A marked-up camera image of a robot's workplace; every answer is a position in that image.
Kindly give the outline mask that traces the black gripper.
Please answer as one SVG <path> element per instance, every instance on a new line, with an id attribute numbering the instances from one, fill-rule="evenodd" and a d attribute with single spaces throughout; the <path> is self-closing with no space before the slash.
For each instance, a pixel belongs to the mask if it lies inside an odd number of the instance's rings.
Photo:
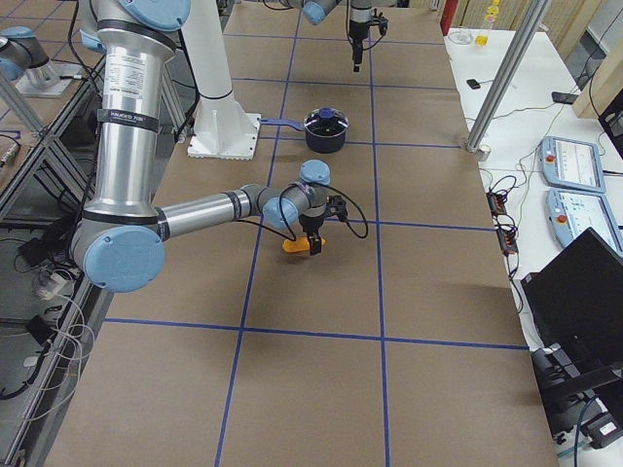
<path id="1" fill-rule="evenodd" d="M 308 216 L 300 215 L 299 223 L 303 229 L 303 232 L 308 237 L 308 243 L 310 246 L 310 255 L 314 256 L 322 252 L 322 237 L 319 230 L 324 224 L 324 218 L 322 216 Z"/>
<path id="2" fill-rule="evenodd" d="M 368 38 L 368 23 L 350 21 L 348 23 L 348 36 L 352 48 L 353 72 L 358 73 L 362 63 L 363 42 Z"/>

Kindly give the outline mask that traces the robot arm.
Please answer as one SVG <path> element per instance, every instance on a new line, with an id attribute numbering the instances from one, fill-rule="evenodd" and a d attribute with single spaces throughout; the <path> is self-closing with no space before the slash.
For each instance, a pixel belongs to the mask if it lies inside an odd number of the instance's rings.
<path id="1" fill-rule="evenodd" d="M 343 5 L 346 9 L 345 32 L 351 48 L 352 71 L 358 73 L 365 52 L 374 49 L 388 31 L 388 18 L 372 1 L 262 1 L 273 11 L 300 10 L 311 25 L 320 25 L 334 10 Z"/>
<path id="2" fill-rule="evenodd" d="M 138 290 L 161 271 L 169 238 L 250 216 L 278 229 L 300 223 L 311 251 L 320 250 L 330 169 L 318 160 L 305 162 L 282 190 L 252 184 L 163 208 L 152 203 L 161 91 L 175 32 L 200 95 L 191 154 L 254 155 L 260 118 L 235 98 L 214 2 L 83 1 L 79 14 L 83 37 L 105 54 L 94 196 L 72 241 L 73 257 L 93 285 L 113 293 Z"/>

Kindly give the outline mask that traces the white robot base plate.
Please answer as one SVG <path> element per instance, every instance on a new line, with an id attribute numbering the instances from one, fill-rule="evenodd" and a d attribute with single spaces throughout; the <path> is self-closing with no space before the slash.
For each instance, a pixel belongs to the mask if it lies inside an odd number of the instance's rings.
<path id="1" fill-rule="evenodd" d="M 191 158 L 250 161 L 260 130 L 261 115 L 235 113 L 227 117 L 217 110 L 203 116 L 204 126 L 195 126 L 187 154 Z"/>

